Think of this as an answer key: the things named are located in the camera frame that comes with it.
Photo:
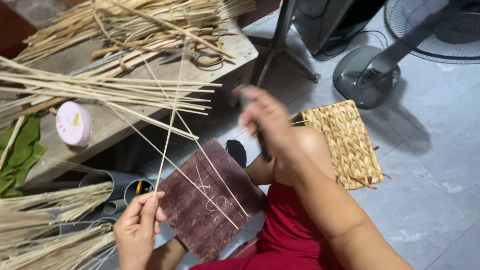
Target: fan guard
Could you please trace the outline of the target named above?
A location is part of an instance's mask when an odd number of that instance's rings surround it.
[[[384,9],[389,36],[395,42],[404,42],[402,38],[408,32],[449,3],[458,8],[455,15],[442,19],[434,34],[412,48],[411,53],[437,62],[480,63],[479,0],[389,0]]]

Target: bundle of dried grass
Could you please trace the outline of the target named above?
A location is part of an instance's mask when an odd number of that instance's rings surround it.
[[[104,182],[80,188],[0,199],[0,209],[39,214],[59,213],[58,221],[74,221],[104,202],[112,190],[113,183]]]
[[[254,0],[97,0],[87,1],[57,14],[54,25],[38,31],[24,42],[28,48],[15,60],[32,64],[59,50],[103,36],[107,49],[160,53],[183,45],[183,37],[204,30],[227,34],[218,25],[231,17],[252,11]],[[221,48],[214,50],[225,53]]]
[[[17,254],[14,250],[59,226],[48,214],[0,211],[0,261]]]
[[[99,254],[106,254],[99,265],[115,249],[111,224],[101,224],[82,231],[28,241],[9,250],[11,257],[0,262],[0,270],[64,270],[83,269]]]

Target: green cloth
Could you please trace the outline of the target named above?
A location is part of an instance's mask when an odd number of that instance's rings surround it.
[[[0,134],[0,153],[3,153],[5,150],[14,127],[15,124],[12,124],[12,126]],[[17,188],[24,184],[30,168],[47,150],[46,147],[43,147],[38,142],[39,140],[40,117],[38,115],[30,115],[25,118],[0,171],[0,198],[22,195]]]

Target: wooden cutting board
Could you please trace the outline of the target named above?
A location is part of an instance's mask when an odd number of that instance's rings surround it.
[[[249,220],[263,210],[266,204],[265,194],[250,181],[245,170],[217,140],[209,141],[203,149],[233,195],[249,214],[248,217],[200,150],[188,158],[180,169],[198,186],[200,186],[200,173],[206,195],[239,229],[244,228]],[[158,186],[158,190],[166,192],[165,197],[160,200],[160,206],[168,217],[168,224],[199,261],[208,262],[216,259],[239,232],[178,171],[174,171],[167,177]]]

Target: tool handle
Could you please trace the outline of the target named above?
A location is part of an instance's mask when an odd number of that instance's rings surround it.
[[[259,125],[257,125],[257,137],[258,137],[258,142],[260,143],[260,149],[262,150],[262,157],[266,162],[272,161],[272,156],[267,150],[267,144],[265,142],[263,130],[260,128]]]

